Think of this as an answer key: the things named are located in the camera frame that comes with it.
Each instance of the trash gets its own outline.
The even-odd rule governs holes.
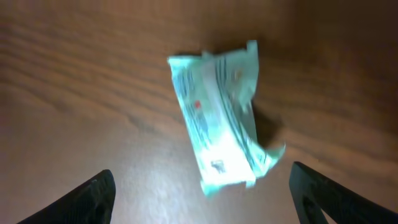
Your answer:
[[[263,150],[257,143],[251,106],[259,73],[257,42],[220,55],[171,56],[168,63],[205,195],[230,184],[254,186],[285,151],[285,146]]]

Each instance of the brown wood grain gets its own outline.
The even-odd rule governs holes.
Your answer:
[[[397,9],[387,0],[1,1],[1,222],[111,169],[112,223],[298,223],[293,161],[398,212]],[[260,142],[287,150],[253,189],[208,200],[166,58],[249,39],[259,43]]]

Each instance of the plastic wrapper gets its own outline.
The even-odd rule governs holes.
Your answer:
[[[220,55],[171,56],[168,63],[205,195],[230,184],[254,186],[285,151],[257,143],[251,106],[259,73],[257,42]]]

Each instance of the teal wrapper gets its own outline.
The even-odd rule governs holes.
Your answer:
[[[259,73],[257,42],[220,55],[171,56],[168,63],[204,194],[242,182],[254,186],[285,151],[257,143],[251,105]]]

